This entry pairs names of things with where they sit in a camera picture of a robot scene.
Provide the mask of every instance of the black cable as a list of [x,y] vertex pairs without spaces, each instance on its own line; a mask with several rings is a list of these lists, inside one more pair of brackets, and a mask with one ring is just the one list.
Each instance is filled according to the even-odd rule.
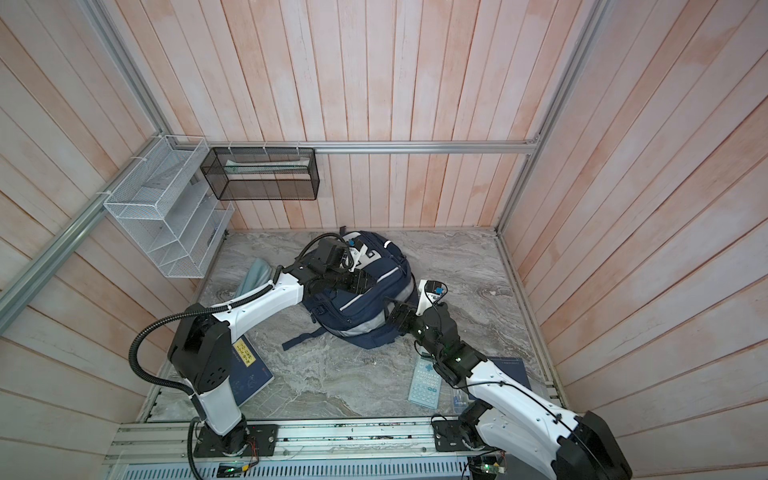
[[431,356],[431,355],[426,355],[425,353],[421,353],[421,352],[419,351],[419,348],[416,346],[416,341],[415,341],[415,340],[413,340],[413,349],[414,349],[414,350],[416,351],[416,353],[418,353],[418,354],[419,354],[419,356],[420,356],[420,357],[422,357],[423,359],[432,360],[432,356]]
[[203,480],[200,473],[197,471],[197,467],[194,465],[194,458],[192,457],[192,434],[194,433],[197,423],[200,421],[200,417],[195,417],[190,420],[190,428],[187,430],[187,461],[190,464],[190,470],[195,480]]
[[[443,282],[440,282],[440,285],[443,286],[443,291],[440,294],[440,296],[438,297],[438,299],[436,300],[438,303],[448,293],[448,286],[445,285]],[[440,319],[440,324],[442,325],[443,324],[443,319],[442,319],[442,314],[440,313],[440,310],[437,308],[437,306],[435,306],[435,302],[432,302],[432,299],[429,298],[429,294],[428,293],[424,293],[424,296],[432,304],[432,308],[434,308],[435,311],[437,312],[437,317]],[[440,338],[438,338],[437,341],[439,342],[440,339],[442,339],[442,332],[440,333]],[[442,364],[442,349],[439,349],[437,352],[435,352],[435,361],[438,364],[440,364],[440,365]]]
[[435,420],[437,417],[441,417],[441,418],[442,418],[443,420],[445,420],[446,422],[448,421],[448,419],[447,419],[447,418],[445,417],[445,415],[443,415],[442,413],[433,413],[433,414],[432,414],[432,416],[431,416],[431,417],[429,417],[429,426],[431,426],[431,427],[432,427],[432,430],[434,430],[434,429],[435,429],[435,424],[434,424],[434,423],[432,423],[432,421],[434,421],[434,420]]
[[349,242],[344,240],[344,237],[342,237],[336,232],[323,233],[322,235],[318,235],[317,237],[310,240],[310,242],[301,250],[301,253],[299,253],[299,256],[296,257],[296,260],[301,260],[302,258],[304,258],[304,255],[306,255],[306,252],[309,251],[312,245],[317,243],[319,240],[327,237],[337,238],[341,240],[341,243],[344,243],[344,247],[346,248],[346,257],[347,257],[347,264],[345,265],[345,268],[352,268],[352,262],[354,260],[352,259],[352,250],[349,248]]
[[603,473],[605,474],[605,478],[610,478],[610,477],[608,476],[608,472],[607,472],[607,470],[605,469],[605,467],[603,466],[603,464],[602,464],[602,463],[600,463],[600,460],[598,460],[598,457],[597,457],[597,456],[596,456],[594,453],[592,453],[592,451],[591,451],[591,450],[589,449],[589,447],[587,446],[586,442],[584,442],[584,440],[580,439],[580,438],[578,437],[578,435],[576,435],[576,432],[574,432],[574,431],[573,431],[573,429],[572,429],[571,427],[569,427],[568,425],[566,425],[566,424],[565,424],[565,422],[563,422],[563,420],[562,420],[562,415],[555,415],[555,414],[554,414],[554,413],[553,413],[553,412],[552,412],[550,409],[548,409],[547,407],[545,407],[545,406],[544,406],[544,404],[542,404],[541,402],[539,402],[537,399],[533,398],[531,395],[529,395],[529,394],[528,394],[528,393],[527,393],[525,390],[521,389],[520,387],[518,387],[518,386],[516,386],[516,385],[513,385],[513,384],[511,384],[511,383],[502,382],[502,381],[489,381],[489,382],[477,382],[477,383],[470,383],[470,384],[468,384],[468,385],[463,385],[463,386],[453,386],[453,388],[458,390],[458,389],[464,389],[464,388],[468,388],[468,387],[471,387],[471,386],[477,386],[477,385],[500,385],[500,386],[511,386],[513,389],[516,389],[516,390],[518,390],[520,393],[522,393],[523,395],[527,396],[529,399],[533,400],[533,401],[534,401],[534,402],[535,402],[535,403],[536,403],[538,406],[540,406],[540,407],[542,407],[544,410],[546,410],[546,412],[547,412],[549,415],[552,415],[552,418],[554,419],[554,422],[555,422],[555,423],[557,423],[557,422],[560,422],[560,424],[561,424],[561,425],[563,425],[563,426],[564,426],[564,427],[565,427],[565,428],[566,428],[566,429],[567,429],[567,430],[568,430],[568,431],[569,431],[569,432],[570,432],[570,433],[571,433],[571,434],[574,436],[574,438],[578,440],[578,442],[579,442],[579,443],[581,443],[581,445],[584,447],[584,450],[586,450],[586,451],[587,451],[587,453],[588,453],[588,454],[589,454],[589,455],[590,455],[590,456],[593,458],[594,462],[598,464],[598,466],[600,467],[600,470],[602,470],[602,471],[603,471]]
[[[277,269],[275,276],[279,276],[279,275],[280,275],[280,268]],[[141,330],[141,332],[139,332],[138,335],[136,335],[136,338],[131,344],[131,348],[128,349],[128,364],[131,366],[131,370],[133,370],[133,372],[145,382],[153,383],[159,386],[166,386],[172,389],[178,389],[186,393],[188,396],[194,395],[194,390],[192,390],[192,387],[190,387],[189,385],[186,385],[181,382],[175,382],[173,380],[162,379],[160,377],[152,375],[148,371],[141,368],[141,365],[139,364],[139,360],[138,360],[139,346],[141,346],[141,343],[144,341],[145,338],[147,338],[147,336],[150,333],[160,328],[161,326],[165,325],[166,323],[175,322],[176,320],[185,319],[190,316],[209,315],[213,313],[228,312],[229,310],[236,309],[237,307],[245,305],[246,303],[253,302],[255,299],[261,297],[265,293],[272,290],[272,288],[273,288],[272,285],[267,285],[266,288],[259,290],[253,295],[248,296],[242,300],[229,303],[227,305],[204,308],[201,310],[194,310],[191,312],[175,313],[173,315],[169,315],[162,319],[159,319],[155,323],[152,323],[147,328]]]

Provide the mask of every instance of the reflective strip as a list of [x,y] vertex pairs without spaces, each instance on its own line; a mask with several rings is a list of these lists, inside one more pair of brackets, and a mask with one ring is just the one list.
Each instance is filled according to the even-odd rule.
[[[411,296],[411,292],[413,291],[413,287],[415,284],[413,282],[408,282],[408,286],[402,290],[398,294],[398,296],[395,297],[395,300],[398,302],[405,302],[406,299]],[[392,307],[394,306],[394,303],[388,303],[386,306],[386,309],[389,311],[392,311]],[[358,336],[362,335],[363,333],[371,332],[380,326],[384,326],[386,324],[386,318],[384,316],[384,310],[379,313],[379,315],[374,316],[372,319],[368,320],[367,322],[360,323],[357,326],[352,327],[348,330],[334,330],[326,327],[326,329],[331,332],[333,335],[336,336]]]
[[345,304],[343,307],[341,307],[339,310],[344,310],[346,307],[348,307],[348,306],[352,305],[352,304],[353,304],[353,303],[355,303],[355,302],[357,301],[357,299],[358,299],[358,298],[360,298],[361,296],[362,296],[362,294],[359,294],[359,295],[358,295],[358,296],[356,296],[355,298],[351,299],[349,302],[347,302],[347,303],[346,303],[346,304]]
[[385,274],[381,275],[381,276],[379,277],[379,279],[376,281],[376,283],[378,283],[378,282],[380,282],[380,281],[384,280],[386,277],[388,277],[388,276],[392,275],[392,274],[393,274],[394,272],[396,272],[397,270],[400,270],[400,269],[399,269],[399,267],[397,267],[397,266],[396,266],[395,268],[391,269],[389,272],[387,272],[387,273],[385,273]]

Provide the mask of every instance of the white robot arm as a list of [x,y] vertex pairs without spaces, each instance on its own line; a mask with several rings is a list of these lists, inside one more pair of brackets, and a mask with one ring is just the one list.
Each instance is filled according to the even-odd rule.
[[[199,315],[191,307],[179,325],[168,358],[184,378],[184,391],[204,419],[204,429],[219,438],[223,454],[241,454],[249,436],[228,381],[231,345],[274,313],[329,286],[354,293],[371,287],[372,279],[354,267],[359,251],[335,237],[321,241],[293,265],[278,267],[273,279],[242,296]],[[446,382],[478,399],[459,420],[433,423],[437,433],[456,439],[455,451],[500,449],[552,480],[631,478],[621,450],[599,417],[588,413],[581,418],[537,396],[462,342],[448,307],[440,303],[444,295],[442,283],[422,280],[419,305],[400,303],[388,321],[426,348]]]

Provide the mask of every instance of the white wire mesh shelf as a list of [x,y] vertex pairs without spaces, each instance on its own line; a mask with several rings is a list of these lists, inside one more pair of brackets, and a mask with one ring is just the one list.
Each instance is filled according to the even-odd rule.
[[173,149],[162,137],[104,202],[117,219],[162,220],[208,153],[201,138],[193,150]]
[[160,267],[160,271],[171,277],[203,278],[233,213],[232,202],[229,202],[226,210],[212,210],[192,248],[187,250],[189,253],[173,262],[165,263]]
[[205,140],[174,150],[163,137],[104,203],[165,276],[204,277],[234,212],[205,180],[191,183],[207,152]]

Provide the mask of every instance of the yellow sticker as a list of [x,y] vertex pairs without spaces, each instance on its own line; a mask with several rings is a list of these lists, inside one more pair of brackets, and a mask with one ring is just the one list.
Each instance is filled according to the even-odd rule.
[[232,345],[235,347],[237,354],[240,355],[240,358],[243,359],[245,366],[250,366],[251,363],[256,362],[256,357],[250,352],[248,345],[245,344],[243,339],[237,340]]

